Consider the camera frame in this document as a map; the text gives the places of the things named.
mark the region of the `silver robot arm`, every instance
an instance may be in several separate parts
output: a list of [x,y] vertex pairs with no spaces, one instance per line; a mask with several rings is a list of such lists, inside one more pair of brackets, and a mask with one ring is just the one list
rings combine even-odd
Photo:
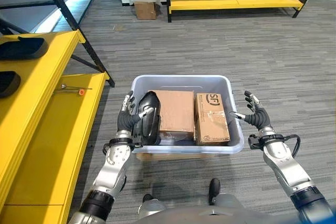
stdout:
[[126,95],[118,115],[118,131],[114,139],[104,145],[105,163],[93,182],[91,190],[78,212],[71,217],[69,224],[105,224],[112,205],[126,183],[126,169],[131,152],[136,144],[132,140],[132,127],[144,116],[153,111],[130,115],[132,92]]
[[[245,91],[245,96],[245,100],[248,102],[247,106],[253,114],[244,115],[230,112],[230,115],[257,127],[259,135],[251,135],[248,139],[250,148],[252,150],[260,149],[264,152],[265,163],[272,168],[276,179],[299,211],[301,221],[317,223],[321,220],[334,218],[332,208],[322,193],[302,166],[294,159],[300,147],[300,137],[297,135],[284,137],[277,134],[260,101],[249,91]],[[293,153],[285,144],[285,141],[290,138],[297,139]]]

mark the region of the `cardboard box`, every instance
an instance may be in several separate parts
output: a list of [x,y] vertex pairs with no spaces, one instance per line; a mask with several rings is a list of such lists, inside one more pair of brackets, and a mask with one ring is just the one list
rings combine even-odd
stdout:
[[156,19],[154,2],[134,2],[138,19]]
[[161,144],[194,139],[194,92],[153,90],[161,103]]
[[220,94],[198,93],[195,115],[198,145],[221,145],[230,141]]

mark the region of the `plastic storage bin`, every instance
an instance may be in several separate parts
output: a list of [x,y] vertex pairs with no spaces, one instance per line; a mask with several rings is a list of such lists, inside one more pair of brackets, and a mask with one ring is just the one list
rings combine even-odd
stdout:
[[225,76],[211,75],[143,75],[138,76],[132,83],[135,104],[148,90],[180,90],[197,93],[219,93],[222,96],[230,142],[227,146],[171,146],[147,145],[136,148],[134,152],[145,153],[220,153],[233,154],[244,147],[244,137],[237,119],[229,116],[230,111],[236,111],[230,81]]

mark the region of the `black cable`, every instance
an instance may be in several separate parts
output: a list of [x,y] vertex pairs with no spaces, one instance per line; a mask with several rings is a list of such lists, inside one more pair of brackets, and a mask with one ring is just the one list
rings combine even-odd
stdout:
[[294,147],[293,152],[292,152],[292,156],[295,157],[296,154],[299,151],[299,148],[300,148],[301,138],[298,135],[293,134],[293,135],[286,136],[285,137],[285,141],[287,141],[287,140],[289,140],[291,138],[296,138],[296,144],[295,144],[295,147]]

